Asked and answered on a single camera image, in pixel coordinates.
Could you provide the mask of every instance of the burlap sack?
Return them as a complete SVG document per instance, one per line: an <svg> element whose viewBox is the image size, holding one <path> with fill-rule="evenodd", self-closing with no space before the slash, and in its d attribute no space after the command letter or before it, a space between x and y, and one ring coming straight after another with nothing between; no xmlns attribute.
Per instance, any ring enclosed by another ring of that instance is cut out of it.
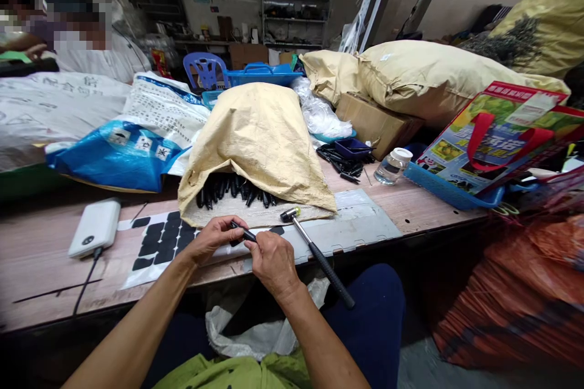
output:
<svg viewBox="0 0 584 389"><path fill-rule="evenodd" d="M583 16L582 0L521 0L484 43L512 48L514 71L563 79L584 61Z"/></svg>
<svg viewBox="0 0 584 389"><path fill-rule="evenodd" d="M365 50L359 75L381 106L439 129L494 81L571 94L561 80L519 74L478 54L426 41L386 42Z"/></svg>
<svg viewBox="0 0 584 389"><path fill-rule="evenodd" d="M310 90L317 96L339 104L342 93L364 94L358 74L358 60L348 53L320 50L300 56L310 79Z"/></svg>
<svg viewBox="0 0 584 389"><path fill-rule="evenodd" d="M312 218L336 213L335 196L324 180L298 95L292 89L249 83L219 96L193 146L189 168L178 189L181 217L191 226L204 224L198 223L189 205L196 203L209 174L230 169L282 200L326 210ZM245 213L245 204L240 203L241 213ZM275 217L256 225L279 224L278 209L266 211L273 211ZM220 208L214 212L222 215Z"/></svg>

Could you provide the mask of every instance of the red bag handle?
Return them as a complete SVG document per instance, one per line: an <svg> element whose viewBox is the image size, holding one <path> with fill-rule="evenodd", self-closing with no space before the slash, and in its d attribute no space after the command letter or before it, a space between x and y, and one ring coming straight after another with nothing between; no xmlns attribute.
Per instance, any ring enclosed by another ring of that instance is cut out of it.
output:
<svg viewBox="0 0 584 389"><path fill-rule="evenodd" d="M481 145L481 142L487 134L487 131L489 127L491 127L493 121L495 121L495 115L490 113L479 113L476 117L473 118L472 121L474 122L474 130L473 134L470 136L470 141L468 142L468 160L475 169L481 170L483 172L498 170L504 166L512 164L554 137L554 132L552 130L531 128L519 136L518 139L527 142L521 151L517 153L508 163L498 166L482 165L475 162L475 153Z"/></svg>

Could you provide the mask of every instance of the bottle cap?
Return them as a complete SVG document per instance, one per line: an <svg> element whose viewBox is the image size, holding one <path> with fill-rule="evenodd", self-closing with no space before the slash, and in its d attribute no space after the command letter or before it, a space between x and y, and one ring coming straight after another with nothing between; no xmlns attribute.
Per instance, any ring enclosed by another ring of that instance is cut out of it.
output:
<svg viewBox="0 0 584 389"><path fill-rule="evenodd" d="M402 161L404 163L410 162L410 160L413 157L412 152L410 152L409 150L403 149L401 147L394 148L391 151L390 156L393 159L397 159L398 161Z"/></svg>

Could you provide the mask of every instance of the pants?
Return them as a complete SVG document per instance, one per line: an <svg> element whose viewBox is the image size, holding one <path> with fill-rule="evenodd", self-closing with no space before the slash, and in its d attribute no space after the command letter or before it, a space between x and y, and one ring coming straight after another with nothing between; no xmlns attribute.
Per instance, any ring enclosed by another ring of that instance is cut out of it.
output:
<svg viewBox="0 0 584 389"><path fill-rule="evenodd" d="M373 389L395 388L405 298L402 282L387 264L369 267L347 290L356 302L347 310L342 301L323 311ZM156 351L143 388L151 388L166 374L197 354L216 356L209 346L205 320L176 314Z"/></svg>

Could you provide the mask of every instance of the cardboard box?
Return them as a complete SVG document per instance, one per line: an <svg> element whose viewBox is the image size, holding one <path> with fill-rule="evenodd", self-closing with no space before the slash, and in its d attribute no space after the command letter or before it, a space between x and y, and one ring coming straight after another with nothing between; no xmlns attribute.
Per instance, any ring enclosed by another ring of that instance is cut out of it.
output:
<svg viewBox="0 0 584 389"><path fill-rule="evenodd" d="M373 156L379 161L395 147L407 145L424 125L421 118L398 114L354 93L341 95L336 115L353 124L359 141L377 147Z"/></svg>
<svg viewBox="0 0 584 389"><path fill-rule="evenodd" d="M265 45L232 43L229 52L233 71L244 69L248 63L255 61L268 63L268 47Z"/></svg>
<svg viewBox="0 0 584 389"><path fill-rule="evenodd" d="M292 64L292 55L294 53L291 52L283 52L280 53L280 65L284 65L288 63L289 65Z"/></svg>

